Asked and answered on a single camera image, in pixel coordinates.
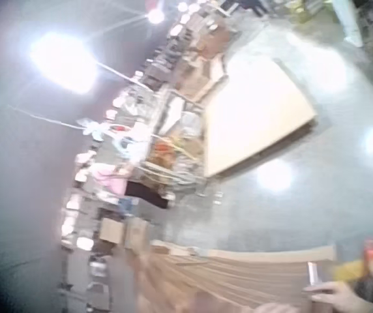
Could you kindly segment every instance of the person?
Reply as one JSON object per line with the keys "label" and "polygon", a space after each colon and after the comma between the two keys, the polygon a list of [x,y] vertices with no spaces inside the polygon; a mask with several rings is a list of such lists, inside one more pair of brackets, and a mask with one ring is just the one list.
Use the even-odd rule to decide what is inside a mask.
{"label": "person", "polygon": [[[373,241],[365,243],[365,274],[372,279],[373,289]],[[373,290],[371,296],[364,295],[371,299],[360,298],[345,282],[326,282],[305,290],[316,292],[313,301],[330,303],[340,313],[373,313]]]}
{"label": "person", "polygon": [[247,10],[251,8],[253,12],[260,18],[267,16],[269,11],[265,8],[260,0],[240,0],[239,4]]}
{"label": "person", "polygon": [[131,164],[119,168],[112,164],[94,163],[89,167],[89,173],[96,182],[117,197],[137,197],[161,209],[167,209],[169,200],[148,186],[129,179],[133,169],[134,166]]}

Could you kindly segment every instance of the display table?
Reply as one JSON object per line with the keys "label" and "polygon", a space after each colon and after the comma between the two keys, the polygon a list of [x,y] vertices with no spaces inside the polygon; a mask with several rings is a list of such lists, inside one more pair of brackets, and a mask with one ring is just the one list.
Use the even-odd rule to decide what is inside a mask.
{"label": "display table", "polygon": [[227,73],[228,82],[203,104],[206,177],[263,151],[316,116],[306,96],[267,57],[233,58]]}

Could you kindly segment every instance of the speckled floor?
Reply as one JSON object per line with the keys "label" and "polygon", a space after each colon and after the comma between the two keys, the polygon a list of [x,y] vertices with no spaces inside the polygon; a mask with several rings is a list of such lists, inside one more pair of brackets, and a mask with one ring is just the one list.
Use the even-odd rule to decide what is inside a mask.
{"label": "speckled floor", "polygon": [[373,238],[373,40],[351,47],[326,11],[300,26],[246,12],[238,28],[229,54],[278,60],[311,99],[317,123],[224,175],[208,197],[186,196],[159,213],[162,238],[234,251],[334,243],[340,261],[358,258]]}

